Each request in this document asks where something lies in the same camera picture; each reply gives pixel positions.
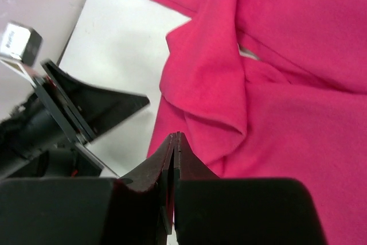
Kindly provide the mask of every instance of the cloth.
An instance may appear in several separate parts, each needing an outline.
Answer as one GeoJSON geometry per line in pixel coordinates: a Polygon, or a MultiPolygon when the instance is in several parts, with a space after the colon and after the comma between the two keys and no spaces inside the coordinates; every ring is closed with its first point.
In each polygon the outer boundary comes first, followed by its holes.
{"type": "Polygon", "coordinates": [[[156,1],[193,19],[167,36],[149,154],[182,131],[221,177],[298,179],[330,244],[365,244],[367,1],[156,1]]]}

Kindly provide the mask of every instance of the pink cloth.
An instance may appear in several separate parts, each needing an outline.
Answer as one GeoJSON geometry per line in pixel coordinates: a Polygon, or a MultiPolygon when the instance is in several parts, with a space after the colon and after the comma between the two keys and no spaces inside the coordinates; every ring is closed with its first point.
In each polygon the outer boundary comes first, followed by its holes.
{"type": "Polygon", "coordinates": [[[193,19],[167,37],[149,154],[183,131],[221,177],[300,180],[330,244],[366,244],[367,1],[156,1],[193,19]]]}

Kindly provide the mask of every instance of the crumpled pink cloth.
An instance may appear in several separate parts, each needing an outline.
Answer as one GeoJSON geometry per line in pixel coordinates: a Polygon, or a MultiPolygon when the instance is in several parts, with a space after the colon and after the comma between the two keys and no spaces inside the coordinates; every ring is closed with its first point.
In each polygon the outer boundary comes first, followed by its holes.
{"type": "Polygon", "coordinates": [[[367,0],[156,1],[193,19],[167,36],[149,154],[182,131],[221,177],[298,179],[330,244],[366,244],[367,0]]]}

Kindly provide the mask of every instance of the white surface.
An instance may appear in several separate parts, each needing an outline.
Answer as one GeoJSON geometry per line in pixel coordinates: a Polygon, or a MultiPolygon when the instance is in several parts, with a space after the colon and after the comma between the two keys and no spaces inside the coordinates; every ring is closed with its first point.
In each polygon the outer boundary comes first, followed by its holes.
{"type": "MultiPolygon", "coordinates": [[[[146,94],[150,106],[88,148],[119,175],[145,158],[157,116],[165,36],[187,17],[149,0],[87,0],[60,68],[89,84],[146,94]]],[[[168,244],[177,244],[173,232],[168,244]]]]}
{"type": "MultiPolygon", "coordinates": [[[[0,0],[0,36],[10,20],[31,26],[44,38],[39,61],[57,61],[77,22],[85,0],[0,0]]],[[[0,66],[0,119],[25,100],[30,84],[0,66]]]]}

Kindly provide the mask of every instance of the pink fabric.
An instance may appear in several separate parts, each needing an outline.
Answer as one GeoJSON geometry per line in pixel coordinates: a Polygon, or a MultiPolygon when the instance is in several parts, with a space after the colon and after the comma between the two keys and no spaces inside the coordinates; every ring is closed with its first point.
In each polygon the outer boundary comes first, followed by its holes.
{"type": "Polygon", "coordinates": [[[300,180],[330,244],[366,244],[367,1],[156,1],[193,19],[167,37],[149,154],[183,131],[221,177],[300,180]]]}

